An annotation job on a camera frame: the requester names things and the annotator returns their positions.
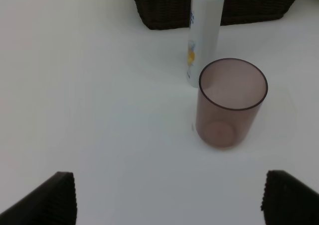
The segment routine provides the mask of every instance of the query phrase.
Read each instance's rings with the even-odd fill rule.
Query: translucent plastic cup
[[[200,74],[196,129],[220,149],[245,139],[266,98],[268,83],[253,64],[226,58],[208,64]]]

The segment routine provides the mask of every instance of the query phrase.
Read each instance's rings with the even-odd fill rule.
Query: bottle label
[[[191,25],[194,24],[194,14],[191,11],[190,12],[190,17],[189,17],[189,28],[191,28]]]
[[[190,78],[190,70],[193,67],[193,62],[195,60],[195,47],[196,43],[193,40],[188,41],[188,57],[187,57],[187,64],[188,64],[188,70],[187,75]]]

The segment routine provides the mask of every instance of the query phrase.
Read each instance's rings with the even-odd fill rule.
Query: cup base
[[[223,121],[214,121],[206,125],[203,136],[208,144],[221,149],[233,147],[236,141],[235,130]]]

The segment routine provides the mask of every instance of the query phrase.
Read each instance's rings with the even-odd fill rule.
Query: cup rim
[[[257,102],[256,104],[252,105],[251,107],[242,108],[242,109],[233,109],[233,108],[223,107],[223,106],[221,106],[221,105],[219,105],[219,104],[213,102],[210,98],[208,98],[208,96],[204,93],[204,90],[203,90],[203,88],[202,88],[202,86],[201,86],[201,78],[202,78],[202,76],[203,76],[205,70],[206,70],[209,66],[211,66],[212,64],[214,64],[214,63],[216,63],[216,62],[224,61],[224,60],[237,60],[237,61],[246,62],[246,63],[250,64],[251,66],[253,66],[254,68],[256,68],[256,69],[260,72],[260,74],[263,76],[263,78],[264,78],[264,80],[265,80],[266,90],[265,90],[264,96],[262,97],[262,99],[261,99],[259,102]],[[204,97],[205,97],[209,102],[211,102],[213,105],[215,105],[215,106],[217,106],[217,107],[219,107],[219,108],[228,110],[228,111],[240,112],[240,111],[247,111],[247,110],[250,110],[250,109],[252,109],[252,108],[255,108],[255,107],[259,106],[259,105],[265,100],[265,98],[266,98],[266,96],[267,96],[267,94],[268,94],[268,82],[267,82],[267,79],[266,79],[264,73],[263,73],[258,67],[256,67],[254,64],[252,64],[252,63],[250,63],[250,62],[247,62],[247,61],[245,61],[245,60],[242,60],[242,59],[229,57],[229,58],[222,58],[222,59],[215,60],[215,61],[209,63],[207,66],[204,67],[204,69],[201,71],[200,76],[199,76],[199,89],[200,89],[201,93],[204,95]]]

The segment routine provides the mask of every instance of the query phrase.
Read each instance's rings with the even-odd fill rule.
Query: dark brown basket
[[[149,29],[189,27],[191,0],[135,0]],[[225,0],[221,25],[279,19],[295,0]]]

